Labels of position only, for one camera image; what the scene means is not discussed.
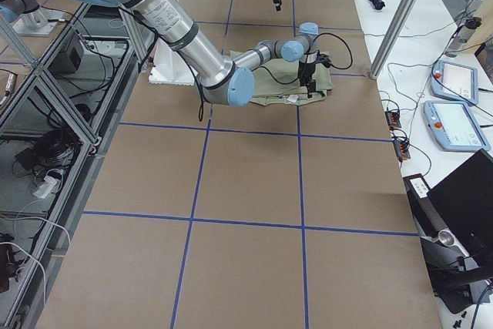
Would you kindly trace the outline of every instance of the gray arm tube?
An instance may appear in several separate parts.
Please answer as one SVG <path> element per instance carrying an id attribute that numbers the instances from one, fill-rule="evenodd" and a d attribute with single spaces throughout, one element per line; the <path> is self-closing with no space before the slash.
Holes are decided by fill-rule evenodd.
<path id="1" fill-rule="evenodd" d="M 255 48 L 247 50 L 233 61 L 239 67 L 253 71 L 271 59 L 282 58 L 288 62 L 299 60 L 309 51 L 316 50 L 315 35 L 300 34 L 288 40 L 260 42 Z"/>

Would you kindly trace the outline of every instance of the folded cloth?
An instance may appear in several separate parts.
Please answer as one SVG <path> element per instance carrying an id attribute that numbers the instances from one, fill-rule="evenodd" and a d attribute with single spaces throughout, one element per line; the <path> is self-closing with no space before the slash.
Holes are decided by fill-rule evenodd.
<path id="1" fill-rule="evenodd" d="M 239 52 L 230 51 L 231 58 L 241 55 Z M 272 75 L 281 82 L 293 81 L 298 74 L 298 62 L 286 62 L 283 59 L 272 59 L 263 64 Z M 332 90 L 334 85 L 330 80 L 329 70 L 321 64 L 315 68 L 314 79 L 317 81 L 317 91 L 308 98 L 307 88 L 300 86 L 300 81 L 296 80 L 288 85 L 281 85 L 276 82 L 269 72 L 258 68 L 253 71 L 255 75 L 255 92 L 251 102 L 268 106 L 274 103 L 295 104 L 303 106 L 308 103 L 318 102 L 327 97 L 327 90 Z"/>

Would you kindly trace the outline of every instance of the white desk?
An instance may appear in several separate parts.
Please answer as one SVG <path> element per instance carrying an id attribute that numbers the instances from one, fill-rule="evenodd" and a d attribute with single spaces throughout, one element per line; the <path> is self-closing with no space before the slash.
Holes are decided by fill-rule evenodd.
<path id="1" fill-rule="evenodd" d="M 375 57 L 378 48 L 383 40 L 383 36 L 372 36 L 367 34 L 383 35 L 391 23 L 395 11 L 400 0 L 383 0 L 385 8 L 382 11 L 376 11 L 371 6 L 368 0 L 354 0 L 358 15 L 360 17 L 361 26 L 365 33 L 365 42 L 368 48 L 368 54 L 371 60 Z M 400 37 L 396 42 L 392 52 L 378 76 L 377 83 L 381 92 L 382 99 L 387 99 L 387 92 L 390 99 L 394 100 L 401 109 L 413 109 L 415 104 L 408 98 L 397 93 L 395 86 L 389 76 L 387 65 L 390 63 L 400 63 L 403 65 L 430 65 L 444 51 L 445 46 L 454 30 L 455 24 L 452 24 L 453 19 L 448 14 L 441 0 L 417 0 L 411 12 L 411 15 L 406 21 L 401 35 L 422 35 L 428 32 L 440 29 L 448 24 L 448 27 L 441 31 L 433 32 L 430 35 L 414 38 Z M 478 60 L 474 54 L 462 54 L 452 59 L 454 62 L 470 65 L 478 69 L 479 86 L 486 89 L 491 89 L 488 77 L 480 67 Z M 431 88 L 428 81 L 430 75 L 430 67 L 418 66 L 413 68 L 400 67 L 391 64 L 391 72 L 394 80 L 397 83 L 399 91 L 418 100 L 419 94 L 423 91 L 418 110 L 414 117 L 411 132 L 411 118 L 413 112 L 401 112 L 402 129 L 409 135 L 411 132 L 411 143 L 426 152 L 432 162 L 430 173 L 426 176 L 426 180 L 431 187 L 435 186 L 449 173 L 460 166 L 472 153 L 453 153 L 445 152 L 440 149 L 438 144 L 427 127 L 423 114 L 423 103 L 427 100 L 441 100 L 431 94 Z M 480 93 L 479 106 L 489 112 L 493 112 L 493 94 Z M 476 108 L 473 108 L 476 119 L 480 124 L 489 124 L 491 119 Z M 493 128 L 484 130 L 486 137 L 493 143 Z M 402 176 L 407 176 L 415 173 L 425 173 L 428 169 L 428 161 L 416 149 L 411 148 L 411 159 L 404 161 L 401 168 Z M 450 328 L 456 320 L 461 319 L 460 315 L 451 314 L 441 300 L 437 299 L 438 307 L 441 312 L 442 324 L 444 328 Z M 469 328 L 471 326 L 472 314 L 474 307 L 468 309 L 468 315 L 462 319 L 461 327 Z M 475 329 L 491 329 L 493 323 L 493 304 L 483 304 L 479 310 L 478 319 L 476 320 Z"/>

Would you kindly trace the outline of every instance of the tablet screen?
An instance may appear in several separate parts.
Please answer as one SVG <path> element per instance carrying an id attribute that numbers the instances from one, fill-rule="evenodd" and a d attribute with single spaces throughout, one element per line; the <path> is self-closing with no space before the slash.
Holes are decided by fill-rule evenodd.
<path id="1" fill-rule="evenodd" d="M 452 92 L 466 99 L 472 98 L 472 69 L 444 63 L 444 78 L 442 83 Z"/>
<path id="2" fill-rule="evenodd" d="M 482 145 L 462 104 L 435 103 L 434 107 L 452 146 Z"/>

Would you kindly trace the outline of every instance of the metal post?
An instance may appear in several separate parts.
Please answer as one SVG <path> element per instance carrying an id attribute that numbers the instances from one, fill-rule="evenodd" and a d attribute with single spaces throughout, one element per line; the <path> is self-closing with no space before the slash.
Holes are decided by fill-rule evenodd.
<path id="1" fill-rule="evenodd" d="M 0 35 L 5 39 L 7 44 L 11 46 L 19 58 L 26 64 L 35 68 L 37 65 L 36 57 L 32 54 L 26 44 L 18 37 L 15 30 L 10 24 L 0 15 Z"/>
<path id="2" fill-rule="evenodd" d="M 384 40 L 382 41 L 382 44 L 378 49 L 378 52 L 373 61 L 373 65 L 371 66 L 371 79 L 376 79 L 380 74 L 380 71 L 384 67 L 384 63 L 385 61 L 387 61 L 389 54 L 391 54 L 391 50 L 394 47 L 397 37 L 404 27 L 404 23 L 406 22 L 409 13 L 411 13 L 415 2 L 416 0 L 401 0 L 401 3 L 397 7 L 397 11 L 395 12 L 394 18 L 392 19 L 391 24 L 388 26 L 388 30 L 385 34 Z"/>
<path id="3" fill-rule="evenodd" d="M 126 31 L 129 33 L 130 42 L 132 43 L 132 46 L 137 54 L 137 58 L 142 63 L 142 71 L 140 72 L 144 72 L 147 70 L 146 61 L 144 61 L 147 54 L 146 43 L 144 42 L 142 34 L 137 27 L 137 22 L 133 19 L 133 17 L 122 10 L 120 10 L 120 15 L 122 16 L 122 21 L 126 27 Z"/>

